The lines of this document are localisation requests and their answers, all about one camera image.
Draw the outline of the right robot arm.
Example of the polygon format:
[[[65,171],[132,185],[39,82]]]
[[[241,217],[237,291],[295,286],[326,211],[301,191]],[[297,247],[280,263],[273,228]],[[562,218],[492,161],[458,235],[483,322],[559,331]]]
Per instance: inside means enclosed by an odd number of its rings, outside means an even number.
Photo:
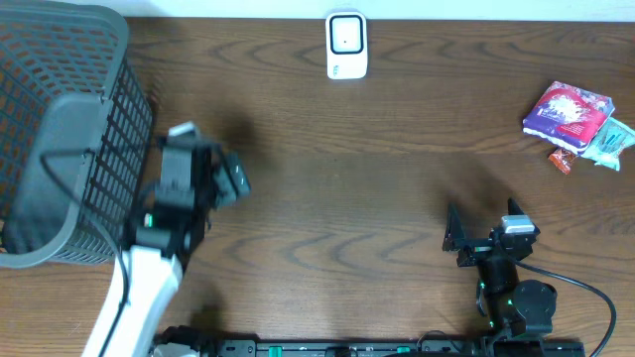
[[[508,213],[486,238],[470,238],[451,204],[443,250],[457,254],[460,268],[477,269],[476,304],[492,329],[505,339],[542,337],[553,331],[557,291],[537,280],[519,279],[518,264],[533,253],[540,229],[514,199],[507,207]]]

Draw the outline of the red purple floral packet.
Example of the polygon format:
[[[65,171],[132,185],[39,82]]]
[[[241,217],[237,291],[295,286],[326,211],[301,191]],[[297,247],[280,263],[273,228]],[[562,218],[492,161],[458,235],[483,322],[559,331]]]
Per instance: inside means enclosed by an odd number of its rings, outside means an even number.
[[[612,98],[554,81],[523,119],[523,133],[582,154],[614,112]]]

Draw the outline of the orange Top chocolate bar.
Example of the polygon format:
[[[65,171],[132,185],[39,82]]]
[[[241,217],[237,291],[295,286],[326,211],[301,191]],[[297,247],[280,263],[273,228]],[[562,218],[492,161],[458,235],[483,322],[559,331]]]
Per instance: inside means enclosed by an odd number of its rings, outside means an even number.
[[[572,164],[577,155],[563,148],[555,149],[549,154],[549,161],[557,167],[563,174],[568,175],[572,171]]]

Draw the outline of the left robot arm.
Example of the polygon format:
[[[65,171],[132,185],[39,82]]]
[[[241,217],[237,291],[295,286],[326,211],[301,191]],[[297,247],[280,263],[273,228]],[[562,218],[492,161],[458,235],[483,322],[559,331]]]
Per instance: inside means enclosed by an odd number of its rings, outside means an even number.
[[[139,192],[126,220],[124,246],[84,355],[150,355],[160,319],[211,227],[210,212],[250,190],[236,154],[216,144],[165,146],[160,178]]]

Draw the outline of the teal snack packet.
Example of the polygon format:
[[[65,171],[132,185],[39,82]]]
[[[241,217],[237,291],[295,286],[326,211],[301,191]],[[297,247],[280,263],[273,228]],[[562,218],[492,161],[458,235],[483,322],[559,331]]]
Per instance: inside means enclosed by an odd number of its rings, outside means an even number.
[[[596,166],[605,166],[619,172],[620,154],[633,145],[634,130],[609,117],[581,156],[594,161]]]

